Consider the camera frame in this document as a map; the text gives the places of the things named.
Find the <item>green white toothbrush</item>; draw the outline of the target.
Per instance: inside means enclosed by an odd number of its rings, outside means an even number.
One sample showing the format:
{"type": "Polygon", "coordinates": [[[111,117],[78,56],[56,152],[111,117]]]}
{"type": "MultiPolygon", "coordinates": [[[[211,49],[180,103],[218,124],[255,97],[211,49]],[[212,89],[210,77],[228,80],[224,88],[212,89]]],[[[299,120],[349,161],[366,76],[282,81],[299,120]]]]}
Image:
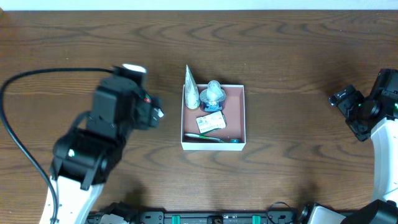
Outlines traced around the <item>green white toothbrush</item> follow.
{"type": "Polygon", "coordinates": [[[188,138],[195,138],[195,139],[204,139],[204,140],[209,140],[209,141],[214,141],[218,143],[242,143],[240,139],[230,139],[229,142],[226,142],[222,140],[221,138],[216,138],[216,137],[210,137],[210,136],[205,136],[201,134],[195,134],[195,133],[185,133],[185,137],[188,138]]]}

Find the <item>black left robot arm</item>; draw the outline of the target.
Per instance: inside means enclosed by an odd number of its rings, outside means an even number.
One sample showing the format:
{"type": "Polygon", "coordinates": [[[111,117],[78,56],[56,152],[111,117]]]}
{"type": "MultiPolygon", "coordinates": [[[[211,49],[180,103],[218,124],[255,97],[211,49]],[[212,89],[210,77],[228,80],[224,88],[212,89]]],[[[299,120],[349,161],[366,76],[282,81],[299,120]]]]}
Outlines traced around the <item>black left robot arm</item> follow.
{"type": "Polygon", "coordinates": [[[84,223],[132,131],[158,127],[164,114],[144,89],[146,73],[138,65],[114,67],[95,90],[92,109],[55,143],[41,223],[84,223]]]}

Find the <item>red Colgate toothpaste tube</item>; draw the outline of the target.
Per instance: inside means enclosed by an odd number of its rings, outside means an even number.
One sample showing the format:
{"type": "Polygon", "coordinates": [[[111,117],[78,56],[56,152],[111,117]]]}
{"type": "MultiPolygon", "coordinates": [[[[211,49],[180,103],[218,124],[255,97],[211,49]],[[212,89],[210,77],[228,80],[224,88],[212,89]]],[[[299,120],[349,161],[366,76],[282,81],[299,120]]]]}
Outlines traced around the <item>red Colgate toothpaste tube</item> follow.
{"type": "Polygon", "coordinates": [[[164,112],[162,111],[161,108],[161,99],[154,96],[151,97],[150,95],[146,94],[144,97],[144,102],[145,102],[145,111],[158,117],[158,118],[163,118],[164,117],[164,112]]]}

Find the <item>white Pantene conditioner tube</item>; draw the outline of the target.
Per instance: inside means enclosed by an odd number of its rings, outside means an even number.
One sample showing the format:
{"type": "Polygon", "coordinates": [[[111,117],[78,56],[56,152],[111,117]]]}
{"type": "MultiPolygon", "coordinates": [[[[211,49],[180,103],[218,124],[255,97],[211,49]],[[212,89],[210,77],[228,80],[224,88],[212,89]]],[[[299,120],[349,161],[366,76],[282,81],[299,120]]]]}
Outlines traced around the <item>white Pantene conditioner tube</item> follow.
{"type": "Polygon", "coordinates": [[[184,94],[185,106],[190,110],[197,109],[200,105],[200,94],[188,65],[186,65],[184,94]]]}

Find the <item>green Dettol soap bar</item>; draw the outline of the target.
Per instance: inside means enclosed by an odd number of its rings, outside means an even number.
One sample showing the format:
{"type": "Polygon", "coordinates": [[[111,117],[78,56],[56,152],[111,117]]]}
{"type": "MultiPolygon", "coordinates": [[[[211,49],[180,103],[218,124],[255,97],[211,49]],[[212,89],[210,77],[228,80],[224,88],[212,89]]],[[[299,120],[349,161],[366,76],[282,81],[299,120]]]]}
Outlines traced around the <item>green Dettol soap bar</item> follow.
{"type": "Polygon", "coordinates": [[[226,120],[221,111],[217,111],[196,119],[200,134],[205,134],[216,129],[224,129],[226,120]]]}

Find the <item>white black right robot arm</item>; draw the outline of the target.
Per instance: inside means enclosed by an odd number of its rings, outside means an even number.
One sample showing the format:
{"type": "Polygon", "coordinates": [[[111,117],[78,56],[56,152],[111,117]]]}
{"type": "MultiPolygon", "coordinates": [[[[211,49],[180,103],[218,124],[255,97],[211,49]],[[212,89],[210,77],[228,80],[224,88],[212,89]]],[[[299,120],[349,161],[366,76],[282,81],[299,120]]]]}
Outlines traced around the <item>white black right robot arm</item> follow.
{"type": "Polygon", "coordinates": [[[368,96],[353,85],[329,97],[355,137],[374,148],[371,203],[342,223],[397,223],[397,70],[383,68],[368,96]]]}

